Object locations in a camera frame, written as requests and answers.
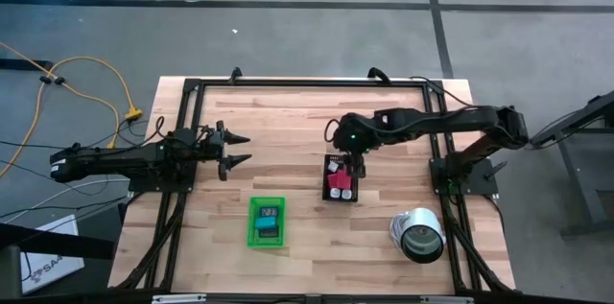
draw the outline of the black metal frame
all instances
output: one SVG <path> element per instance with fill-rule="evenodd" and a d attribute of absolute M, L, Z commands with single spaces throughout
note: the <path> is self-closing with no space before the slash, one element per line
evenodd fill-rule
<path fill-rule="evenodd" d="M 318 87 L 406 87 L 413 89 L 420 89 L 423 95 L 423 103 L 427 112 L 433 112 L 433 105 L 431 102 L 432 94 L 437 96 L 437 105 L 440 111 L 446 111 L 447 105 L 445 97 L 442 91 L 435 92 L 424 81 L 397 81 L 390 82 L 390 80 L 356 80 L 356 79 L 339 79 L 339 80 L 283 80 L 283 79 L 238 79 L 238 75 L 233 75 L 230 80 L 225 79 L 186 79 L 183 85 L 181 102 L 178 110 L 177 128 L 182 128 L 185 124 L 185 117 L 187 114 L 188 102 L 190 95 L 196 93 L 196 102 L 194 105 L 194 111 L 192 115 L 191 128 L 196 131 L 199 125 L 202 112 L 202 102 L 205 94 L 205 89 L 210 86 L 318 86 Z M 442 87 L 441 81 L 435 81 L 434 84 Z M 433 158 L 441 158 L 441 151 L 439 149 L 437 135 L 432 134 L 430 137 L 431 150 L 433 152 Z M 448 152 L 454 151 L 454 142 L 451 134 L 445 135 L 446 149 Z M 196 173 L 196 165 L 192 169 L 192 175 Z M 181 232 L 181 223 L 177 221 L 166 222 L 167 212 L 170 208 L 171 193 L 162 194 L 160 206 L 158 210 L 158 216 L 155 225 L 153 246 L 148 251 L 143 261 L 139 263 L 136 270 L 129 276 L 127 281 L 123 282 L 119 288 L 135 288 L 145 271 L 147 275 L 145 277 L 145 288 L 153 288 L 155 283 L 155 271 L 157 269 L 159 250 L 161 246 L 166 242 L 166 239 L 170 236 L 170 247 L 167 256 L 166 268 L 164 271 L 163 279 L 160 282 L 159 287 L 165 290 L 170 290 L 173 283 L 173 276 L 175 270 L 175 263 L 177 259 L 177 248 Z M 449 207 L 449 198 L 447 196 L 439 196 L 442 211 L 445 210 L 445 206 Z M 457 195 L 457 204 L 460 216 L 460 227 L 467 239 L 471 241 L 471 229 L 469 226 L 469 219 L 467 216 L 466 205 L 462 195 Z M 173 217 L 181 221 L 183 217 L 183 211 L 185 208 L 185 202 L 187 200 L 187 194 L 177 194 L 177 204 L 173 213 Z M 449 223 L 444 220 L 444 228 L 446 236 L 448 236 L 448 252 L 451 260 L 451 271 L 453 275 L 455 291 L 463 291 L 466 289 L 461 277 L 461 268 L 459 264 L 459 256 L 457 252 L 457 246 L 455 243 L 454 233 Z M 469 261 L 470 276 L 471 276 L 471 288 L 475 290 L 481 289 L 480 276 L 476 270 L 473 262 Z"/>
<path fill-rule="evenodd" d="M 560 234 L 563 238 L 614 231 L 614 221 L 609 220 L 606 216 L 598 193 L 599 191 L 612 191 L 612 188 L 589 188 L 581 185 L 578 176 L 580 168 L 570 155 L 567 144 L 567 137 L 573 133 L 604 134 L 614 132 L 614 126 L 612 125 L 613 117 L 614 91 L 592 99 L 584 108 L 535 135 L 530 141 L 536 148 L 543 146 L 547 142 L 556 142 L 571 183 L 575 190 L 581 193 L 583 206 L 588 213 L 588 223 L 572 225 L 561 229 Z M 584 129 L 591 121 L 601 118 L 605 120 L 604 128 Z"/>
<path fill-rule="evenodd" d="M 435 94 L 437 99 L 438 109 L 440 111 L 447 110 L 445 97 L 442 92 L 430 89 L 424 81 L 390 81 L 390 80 L 360 80 L 360 79 L 337 79 L 337 80 L 283 80 L 283 79 L 244 79 L 234 75 L 234 80 L 224 79 L 186 79 L 183 85 L 181 103 L 177 117 L 177 127 L 183 127 L 188 109 L 190 95 L 196 92 L 196 102 L 194 105 L 194 113 L 191 121 L 192 130 L 196 131 L 196 127 L 201 119 L 202 102 L 206 87 L 210 86 L 296 86 L 296 87 L 406 87 L 420 89 L 423 96 L 425 111 L 433 112 L 432 98 Z M 442 86 L 441 81 L 435 81 L 434 84 Z M 454 151 L 454 142 L 452 135 L 444 134 L 446 150 Z M 439 149 L 438 139 L 436 134 L 429 135 L 429 142 L 433 152 L 433 158 L 441 158 L 441 150 Z M 171 287 L 173 284 L 173 276 L 175 264 L 177 260 L 178 243 L 181 232 L 181 223 L 185 204 L 187 200 L 186 193 L 177 194 L 177 204 L 173 210 L 173 214 L 167 221 L 167 212 L 170 208 L 171 193 L 163 193 L 162 200 L 158 210 L 155 233 L 153 243 L 150 249 L 146 252 L 138 266 L 130 273 L 128 278 L 110 291 L 90 294 L 68 294 L 60 296 L 45 296 L 45 297 L 26 297 L 22 299 L 12 300 L 14 303 L 151 303 L 154 295 L 172 294 Z M 463 195 L 455 195 L 459 210 L 459 221 L 451 223 L 451 206 L 450 197 L 447 195 L 439 195 L 439 202 L 443 213 L 443 227 L 447 237 L 448 253 L 450 257 L 450 270 L 452 281 L 455 289 L 454 296 L 457 300 L 469 303 L 473 299 L 475 303 L 589 303 L 581 300 L 561 299 L 525 295 L 520 292 L 506 291 L 507 288 L 498 285 L 496 282 L 488 283 L 493 292 L 485 292 L 481 289 L 479 272 L 489 272 L 484 260 L 479 257 L 478 250 L 472 246 L 471 230 L 467 215 L 466 205 Z M 467 259 L 470 270 L 471 289 L 467 289 L 461 275 L 461 267 L 459 263 L 459 255 L 455 236 L 459 238 L 462 245 L 466 245 Z M 155 271 L 157 269 L 159 253 L 164 244 L 170 239 L 170 245 L 167 255 L 167 264 L 164 270 L 164 276 L 159 286 L 155 286 Z M 140 280 L 145 276 L 144 289 L 136 289 Z M 451 302 L 449 296 L 429 296 L 429 295 L 311 295 L 311 294 L 260 294 L 260 293 L 196 293 L 195 296 L 201 295 L 207 302 L 249 302 L 249 303 L 267 303 L 272 304 L 280 301 L 302 301 L 304 304 L 322 304 L 322 303 L 418 303 L 418 302 Z"/>

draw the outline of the yellow extension cord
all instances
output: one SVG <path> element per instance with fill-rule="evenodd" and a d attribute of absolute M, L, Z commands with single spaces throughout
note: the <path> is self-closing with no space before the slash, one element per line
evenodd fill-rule
<path fill-rule="evenodd" d="M 40 65 L 36 64 L 33 60 L 25 57 L 24 55 L 20 54 L 18 51 L 16 51 L 15 49 L 13 49 L 11 46 L 0 42 L 0 46 L 3 46 L 4 48 L 6 48 L 7 50 L 13 52 L 14 54 L 16 54 L 17 56 L 27 60 L 31 65 L 35 66 L 36 68 L 38 68 L 40 71 L 44 72 L 47 77 L 51 77 L 53 79 L 57 79 L 58 77 L 56 75 L 54 75 L 53 73 L 55 72 L 56 69 L 58 69 L 58 67 L 60 67 L 61 65 L 74 61 L 74 60 L 91 60 L 91 61 L 95 61 L 98 63 L 101 63 L 102 65 L 104 65 L 105 67 L 107 67 L 108 69 L 110 69 L 113 73 L 115 73 L 115 75 L 117 75 L 117 78 L 120 80 L 120 82 L 122 83 L 122 85 L 124 86 L 124 90 L 126 91 L 126 97 L 128 98 L 128 104 L 129 104 L 129 112 L 126 114 L 126 119 L 128 120 L 136 120 L 138 119 L 142 114 L 143 111 L 139 108 L 136 108 L 134 106 L 134 104 L 132 103 L 132 97 L 130 96 L 130 91 L 128 90 L 128 86 L 126 85 L 126 82 L 124 81 L 124 78 L 122 77 L 122 75 L 119 73 L 119 71 L 117 71 L 117 69 L 113 68 L 110 64 L 106 63 L 105 61 L 98 59 L 98 58 L 93 58 L 93 57 L 74 57 L 74 58 L 67 58 L 67 59 L 63 59 L 61 61 L 59 61 L 58 63 L 56 63 L 50 70 L 46 70 L 45 68 L 41 67 Z M 42 97 L 42 91 L 45 87 L 46 83 L 42 83 L 40 85 L 40 88 L 38 89 L 38 94 L 36 96 L 36 109 L 35 109 L 35 117 L 32 121 L 32 124 L 30 125 L 30 129 L 28 130 L 28 132 L 26 133 L 26 136 L 23 138 L 23 141 L 21 141 L 22 145 L 25 145 L 28 140 L 30 139 L 30 136 L 32 135 L 32 132 L 34 131 L 35 127 L 36 127 L 36 123 L 38 122 L 38 115 L 40 112 L 40 99 Z M 80 91 L 78 91 L 77 89 L 71 87 L 70 85 L 68 85 L 67 83 L 63 83 L 62 86 L 66 87 L 68 90 L 70 90 L 71 92 L 73 92 L 75 95 L 82 97 L 82 98 L 86 98 L 98 103 L 101 103 L 103 105 L 106 105 L 107 107 L 109 107 L 113 113 L 115 114 L 115 130 L 119 129 L 119 112 L 117 112 L 117 109 L 109 102 L 97 98 L 97 97 L 93 97 L 87 94 L 84 94 Z M 117 134 L 113 135 L 113 138 L 111 139 L 111 142 L 107 145 L 108 148 L 112 149 L 115 147 L 115 141 L 117 140 Z M 11 167 L 11 164 L 14 163 L 14 161 L 17 159 L 17 157 L 21 154 L 21 151 L 23 151 L 23 146 L 19 146 L 19 148 L 17 149 L 17 151 L 14 153 L 14 155 L 12 156 L 11 160 L 9 161 L 10 164 L 7 164 L 4 169 L 0 172 L 0 177 L 2 177 Z"/>

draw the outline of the black cable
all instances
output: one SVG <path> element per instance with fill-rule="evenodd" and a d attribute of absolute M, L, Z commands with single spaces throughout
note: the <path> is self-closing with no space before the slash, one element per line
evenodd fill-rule
<path fill-rule="evenodd" d="M 124 125 L 124 123 L 126 123 L 127 121 L 128 121 L 128 120 L 127 120 L 127 119 L 125 119 L 125 120 L 123 120 L 123 121 L 122 121 L 122 123 L 120 123 L 120 124 L 119 124 L 119 126 L 117 126 L 117 136 L 119 136 L 119 138 L 121 138 L 122 140 L 126 141 L 127 143 L 129 143 L 129 144 L 131 144 L 131 145 L 135 146 L 136 144 L 135 144 L 134 142 L 132 142 L 132 141 L 130 141 L 129 139 L 127 139 L 126 137 L 124 137 L 124 136 L 122 135 L 122 133 L 120 132 L 120 131 L 121 131 L 121 130 L 120 130 L 120 128 L 121 128 L 121 127 L 122 127 L 122 125 Z"/>
<path fill-rule="evenodd" d="M 497 210 L 497 213 L 499 213 L 499 220 L 501 221 L 501 228 L 503 229 L 503 233 L 505 234 L 506 225 L 503 223 L 503 213 L 501 213 L 501 208 L 499 208 L 499 205 L 497 204 L 497 202 L 495 202 L 495 200 L 492 199 L 492 197 L 490 197 L 489 195 L 483 195 L 483 197 L 487 199 L 488 201 L 490 201 L 490 203 L 492 203 L 492 205 Z"/>
<path fill-rule="evenodd" d="M 201 128 L 201 133 L 199 134 L 199 136 L 196 138 L 196 140 L 194 140 L 194 143 L 192 144 L 192 146 L 196 145 L 199 143 L 199 141 L 202 139 L 202 137 L 207 134 L 207 136 L 210 136 L 209 133 L 209 126 L 198 126 L 198 128 Z"/>
<path fill-rule="evenodd" d="M 53 150 L 63 150 L 65 147 L 56 147 L 56 146 L 47 146 L 47 145 L 32 145 L 32 144 L 18 144 L 9 141 L 0 141 L 0 144 L 9 145 L 9 146 L 17 146 L 17 147 L 36 147 L 36 148 L 46 148 Z"/>
<path fill-rule="evenodd" d="M 375 132 L 381 133 L 381 134 L 395 134 L 397 132 L 401 132 L 403 130 L 412 128 L 420 123 L 424 123 L 424 122 L 428 122 L 428 121 L 440 121 L 440 120 L 447 120 L 450 119 L 458 114 L 460 114 L 461 112 L 464 112 L 465 110 L 469 109 L 469 108 L 480 108 L 481 106 L 464 106 L 459 108 L 458 110 L 454 110 L 452 112 L 443 112 L 443 116 L 441 117 L 427 117 L 427 118 L 423 118 L 421 120 L 417 120 L 413 123 L 409 123 L 401 128 L 397 128 L 394 130 L 384 130 L 384 129 L 378 129 L 378 128 L 374 128 L 373 126 L 368 125 L 367 123 L 365 123 L 364 121 L 361 121 L 360 119 L 356 119 L 357 122 L 359 122 L 360 124 L 362 124 L 363 126 L 367 127 L 368 129 L 371 129 Z"/>
<path fill-rule="evenodd" d="M 134 133 L 134 131 L 132 131 L 132 121 L 128 121 L 128 131 L 136 137 L 145 137 L 145 134 L 137 134 L 137 133 Z"/>
<path fill-rule="evenodd" d="M 28 265 L 28 276 L 26 276 L 25 279 L 21 279 L 21 282 L 24 282 L 32 277 L 32 266 L 30 266 L 30 258 L 28 257 L 28 253 L 24 252 L 23 255 L 26 258 L 26 265 Z"/>
<path fill-rule="evenodd" d="M 129 151 L 132 151 L 132 150 L 137 149 L 137 148 L 139 148 L 139 147 L 141 147 L 141 146 L 145 145 L 146 143 L 150 142 L 150 141 L 151 141 L 151 140 L 152 140 L 152 139 L 153 139 L 153 138 L 154 138 L 156 135 L 161 135 L 162 137 L 167 138 L 166 136 L 164 136 L 164 135 L 162 135 L 162 134 L 160 133 L 160 130 L 162 129 L 162 126 L 163 126 L 163 125 L 164 125 L 164 116 L 160 116 L 160 117 L 158 117 L 158 119 L 155 121 L 155 132 L 154 132 L 154 133 L 153 133 L 153 134 L 152 134 L 150 137 L 148 137 L 147 139 L 145 139 L 143 142 L 141 142 L 141 143 L 139 143 L 139 144 L 136 144 L 136 145 L 134 145 L 134 146 L 132 146 L 132 147 L 128 147 L 128 148 L 125 148 L 125 149 L 119 150 L 119 151 L 117 151 L 117 152 L 108 152 L 108 153 L 102 153 L 102 154 L 82 154 L 82 155 L 71 155 L 71 156 L 69 156 L 69 157 L 70 157 L 70 158 L 80 158 L 80 157 L 86 157 L 86 156 L 88 156 L 88 157 L 89 157 L 89 156 L 102 157 L 102 156 L 114 155 L 114 154 L 120 154 L 120 153 L 123 153 L 123 152 L 129 152 Z"/>
<path fill-rule="evenodd" d="M 563 118 L 565 118 L 565 117 L 569 116 L 570 114 L 572 114 L 572 113 L 574 113 L 574 112 L 570 112 L 570 113 L 568 113 L 568 114 L 567 114 L 567 115 L 565 115 L 565 116 L 559 117 L 559 118 L 558 118 L 558 120 L 561 120 L 561 119 L 563 119 Z M 572 132 L 570 132 L 570 133 L 566 134 L 565 136 L 563 136 L 562 138 L 560 138 L 560 139 L 558 139 L 558 140 L 556 140 L 556 141 L 553 141 L 553 142 L 552 142 L 552 143 L 550 143 L 549 145 L 546 145 L 546 146 L 532 146 L 532 147 L 529 147 L 529 145 L 527 145 L 527 147 L 525 147 L 525 150 L 527 150 L 527 151 L 540 151 L 540 150 L 545 150 L 545 149 L 547 149 L 547 148 L 550 148 L 550 147 L 552 147 L 552 146 L 554 146 L 554 145 L 558 144 L 559 142 L 563 141 L 564 139 L 568 138 L 569 136 L 572 136 L 572 135 L 573 135 L 573 134 L 575 134 L 576 132 L 578 132 L 578 131 L 580 131 L 580 130 L 582 130 L 582 129 L 585 129 L 586 127 L 590 126 L 591 124 L 593 124 L 593 123 L 595 123 L 595 122 L 597 122 L 597 121 L 603 120 L 603 119 L 605 119 L 605 118 L 604 118 L 604 117 L 598 117 L 598 118 L 596 118 L 596 119 L 594 119 L 594 120 L 592 120 L 592 121 L 586 122 L 586 123 L 585 123 L 585 124 L 583 124 L 582 126 L 577 127 L 577 128 L 574 130 L 574 131 L 572 131 Z"/>
<path fill-rule="evenodd" d="M 69 184 L 56 182 L 56 181 L 54 181 L 52 178 L 50 178 L 50 177 L 48 177 L 48 176 L 46 176 L 46 175 L 40 174 L 40 173 L 38 173 L 38 172 L 36 172 L 36 171 L 34 171 L 34 170 L 30 170 L 30 169 L 28 169 L 28 168 L 25 168 L 25 167 L 23 167 L 23 166 L 17 165 L 17 164 L 15 164 L 15 163 L 11 163 L 10 161 L 5 161 L 5 160 L 0 159 L 0 162 L 1 162 L 1 163 L 8 164 L 8 165 L 12 165 L 12 166 L 16 167 L 17 169 L 20 169 L 20 170 L 23 170 L 23 171 L 27 171 L 27 172 L 29 172 L 29 173 L 31 173 L 31 174 L 33 174 L 33 175 L 38 175 L 38 176 L 43 177 L 43 178 L 45 178 L 45 179 L 47 179 L 47 180 L 51 180 L 51 181 L 52 181 L 52 182 L 54 182 L 54 183 L 65 185 L 65 186 L 69 187 L 70 189 L 72 189 L 72 190 L 74 190 L 74 191 L 76 191 L 77 193 L 82 194 L 82 195 L 86 195 L 86 196 L 90 196 L 90 197 L 92 197 L 92 196 L 96 196 L 96 195 L 98 195 L 98 194 L 102 193 L 102 191 L 100 191 L 100 192 L 98 192 L 98 193 L 96 193 L 96 194 L 88 194 L 88 193 L 84 193 L 83 191 L 81 191 L 81 190 L 79 190 L 79 189 L 75 189 L 73 186 L 71 186 L 71 185 L 69 185 Z"/>
<path fill-rule="evenodd" d="M 337 123 L 337 126 L 339 125 L 339 121 L 336 119 L 332 119 L 330 121 L 328 121 L 328 123 L 326 124 L 326 128 L 324 128 L 324 142 L 331 142 L 333 141 L 333 139 L 327 139 L 326 135 L 328 134 L 328 129 L 330 128 L 330 125 L 333 124 L 333 122 Z"/>
<path fill-rule="evenodd" d="M 544 131 L 545 129 L 547 129 L 547 128 L 548 128 L 548 127 L 550 127 L 551 125 L 553 125 L 553 124 L 555 124 L 555 123 L 557 123 L 557 122 L 560 122 L 561 120 L 563 120 L 563 119 L 565 119 L 565 118 L 567 118 L 567 117 L 569 117 L 569 116 L 573 115 L 574 113 L 576 113 L 576 112 L 578 112 L 578 111 L 579 111 L 579 110 L 571 111 L 571 112 L 569 112 L 569 113 L 566 113 L 566 114 L 564 114 L 564 115 L 562 115 L 562 116 L 560 116 L 560 117 L 556 118 L 555 120 L 553 120 L 552 122 L 550 122 L 549 124 L 547 124 L 547 125 L 546 125 L 546 127 L 542 128 L 540 131 L 536 132 L 534 137 L 538 136 L 538 135 L 539 135 L 539 134 L 540 134 L 542 131 Z"/>
<path fill-rule="evenodd" d="M 112 203 L 114 203 L 114 202 L 117 202 L 117 201 L 118 201 L 118 200 L 120 200 L 120 199 L 125 199 L 125 198 L 126 198 L 126 197 L 120 197 L 120 198 L 117 198 L 117 199 L 112 199 L 112 200 L 109 200 L 109 201 L 106 201 L 106 202 L 101 202 L 100 204 L 103 204 L 103 206 L 100 206 L 100 207 L 98 207 L 98 208 L 96 208 L 96 209 L 94 209 L 94 210 L 92 210 L 92 211 L 87 212 L 87 213 L 83 213 L 83 214 L 81 214 L 81 215 L 79 215 L 79 216 L 75 216 L 75 218 L 73 218 L 73 219 L 70 219 L 70 220 L 68 220 L 68 221 L 66 221 L 66 222 L 59 223 L 59 224 L 57 224 L 57 225 L 55 225 L 55 226 L 53 226 L 53 227 L 51 227 L 51 228 L 48 228 L 48 229 L 46 229 L 46 230 L 44 230 L 44 231 L 40 231 L 40 232 L 36 233 L 35 235 L 32 235 L 32 236 L 27 237 L 27 238 L 24 238 L 23 240 L 21 240 L 21 241 L 17 242 L 16 244 L 18 244 L 18 245 L 19 245 L 19 244 L 22 244 L 22 243 L 24 243 L 24 242 L 26 242 L 26 241 L 31 240 L 32 238 L 36 238 L 36 237 L 40 236 L 41 234 L 43 234 L 43 233 L 45 233 L 45 232 L 50 232 L 50 231 L 52 231 L 52 230 L 54 230 L 54 229 L 56 229 L 56 228 L 58 228 L 58 227 L 60 227 L 60 226 L 62 226 L 62 225 L 65 225 L 65 224 L 67 224 L 67 223 L 69 223 L 69 222 L 73 222 L 73 221 L 76 221 L 76 220 L 78 220 L 78 219 L 84 218 L 84 217 L 86 217 L 86 216 L 88 216 L 88 215 L 90 215 L 90 214 L 93 214 L 93 213 L 95 213 L 95 212 L 100 211 L 101 209 L 106 208 L 106 207 L 107 207 L 107 206 L 109 206 L 110 204 L 112 204 Z"/>
<path fill-rule="evenodd" d="M 455 198 L 457 193 L 459 190 L 455 190 L 455 193 L 452 193 L 451 190 L 451 186 L 455 185 L 453 181 L 448 180 L 448 185 L 446 186 L 446 194 L 448 195 L 448 200 L 450 201 L 450 203 L 454 204 L 455 206 L 458 206 L 459 203 L 457 201 L 454 201 L 452 198 Z"/>
<path fill-rule="evenodd" d="M 97 191 L 96 193 L 89 194 L 90 196 L 99 195 L 99 194 L 101 194 L 106 189 L 106 187 L 108 186 L 108 175 L 105 175 L 105 179 L 106 179 L 105 185 L 103 185 L 103 187 L 99 191 Z"/>
<path fill-rule="evenodd" d="M 149 122 L 149 120 L 138 121 L 138 122 L 136 122 L 136 123 L 134 123 L 134 124 L 135 124 L 135 125 L 137 125 L 137 124 L 142 124 L 142 123 L 147 123 L 147 122 Z M 130 128 L 130 124 L 129 124 L 127 127 L 124 127 L 124 128 L 122 128 L 122 129 L 119 129 L 119 130 L 120 130 L 120 131 L 122 131 L 122 130 L 126 130 L 126 129 L 129 129 L 129 128 Z M 96 142 L 94 142 L 93 144 L 90 144 L 90 145 L 88 145 L 88 146 L 85 146 L 84 148 L 90 148 L 90 147 L 92 147 L 92 146 L 96 146 L 96 145 L 98 145 L 99 143 L 101 143 L 101 142 L 103 142 L 103 141 L 107 140 L 109 137 L 111 137 L 111 136 L 115 135 L 116 133 L 117 133 L 117 131 L 114 131 L 113 133 L 111 133 L 111 134 L 109 134 L 109 135 L 105 136 L 104 138 L 100 139 L 99 141 L 96 141 Z"/>
<path fill-rule="evenodd" d="M 136 123 L 134 123 L 134 124 L 135 124 L 135 125 L 137 125 L 137 124 L 147 123 L 147 122 L 149 122 L 149 121 L 148 121 L 148 120 L 145 120 L 145 121 L 139 121 L 139 122 L 136 122 Z M 125 130 L 125 129 L 130 129 L 130 124 L 129 124 L 127 127 L 123 128 L 123 129 L 119 129 L 119 131 L 122 131 L 122 130 Z M 116 133 L 118 133 L 118 131 L 113 132 L 113 133 L 112 133 L 112 134 L 110 134 L 109 136 L 106 136 L 105 138 L 101 139 L 100 141 L 96 141 L 95 143 L 93 143 L 93 144 L 91 144 L 91 145 L 89 145 L 89 146 L 87 146 L 87 147 L 92 147 L 92 146 L 94 146 L 94 145 L 97 145 L 97 144 L 99 144 L 99 143 L 101 143 L 101 142 L 103 142 L 103 141 L 107 140 L 109 137 L 111 137 L 111 136 L 115 135 Z M 52 150 L 65 150 L 65 149 L 69 148 L 69 147 L 48 146 L 48 145 L 36 145 L 36 144 L 19 144 L 19 143 L 9 142 L 9 141 L 0 141 L 0 144 L 9 145 L 9 146 L 16 146 L 16 147 L 21 146 L 21 147 L 33 147 L 33 148 L 46 148 L 46 149 L 52 149 Z"/>
<path fill-rule="evenodd" d="M 80 211 L 80 210 L 82 210 L 84 208 L 95 207 L 95 206 L 101 205 L 101 204 L 107 204 L 107 203 L 109 203 L 111 201 L 114 201 L 114 200 L 116 200 L 116 199 L 112 199 L 112 200 L 109 200 L 109 201 L 103 201 L 103 202 L 89 203 L 89 204 L 86 204 L 86 205 L 76 206 L 76 207 L 44 206 L 44 207 L 18 209 L 18 210 L 12 211 L 10 213 L 6 213 L 6 214 L 3 214 L 3 215 L 0 215 L 0 219 L 6 218 L 8 216 L 11 216 L 11 215 L 17 214 L 17 213 L 21 213 L 21 212 L 30 212 L 30 211 L 33 211 L 33 210 L 41 210 L 41 209 L 69 209 L 69 210 L 70 209 L 74 209 L 74 210 Z"/>
<path fill-rule="evenodd" d="M 454 94 L 452 94 L 449 90 L 446 90 L 443 87 L 439 87 L 436 83 L 434 83 L 431 79 L 427 79 L 425 77 L 421 77 L 421 76 L 410 76 L 410 80 L 412 79 L 422 79 L 426 82 L 426 84 L 431 87 L 431 89 L 435 90 L 435 91 L 439 91 L 439 93 L 445 93 L 447 95 L 449 95 L 450 97 L 454 98 L 454 100 L 456 100 L 457 102 L 465 105 L 465 106 L 478 106 L 478 105 L 473 105 L 470 104 L 468 102 L 465 102 L 463 100 L 461 100 L 459 97 L 455 96 Z"/>

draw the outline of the black strap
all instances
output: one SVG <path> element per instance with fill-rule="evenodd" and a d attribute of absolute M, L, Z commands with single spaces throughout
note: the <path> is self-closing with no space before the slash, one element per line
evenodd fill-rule
<path fill-rule="evenodd" d="M 54 66 L 54 63 L 49 60 L 33 60 L 34 63 L 39 66 L 51 70 Z M 4 70 L 31 70 L 38 71 L 38 67 L 32 65 L 25 59 L 4 59 L 0 58 L 0 69 Z"/>
<path fill-rule="evenodd" d="M 392 84 L 392 82 L 390 81 L 390 79 L 388 78 L 388 76 L 386 74 L 384 74 L 383 71 L 381 71 L 380 69 L 377 69 L 376 67 L 372 67 L 371 69 L 368 70 L 368 74 L 366 74 L 366 78 L 367 79 L 379 79 L 382 81 L 382 83 L 386 83 L 386 84 Z"/>

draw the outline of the duct tape roll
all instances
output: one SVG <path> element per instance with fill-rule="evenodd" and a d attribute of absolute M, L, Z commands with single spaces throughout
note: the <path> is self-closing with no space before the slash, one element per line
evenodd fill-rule
<path fill-rule="evenodd" d="M 445 246 L 437 216 L 426 208 L 394 216 L 390 222 L 390 236 L 396 248 L 419 264 L 437 260 Z"/>

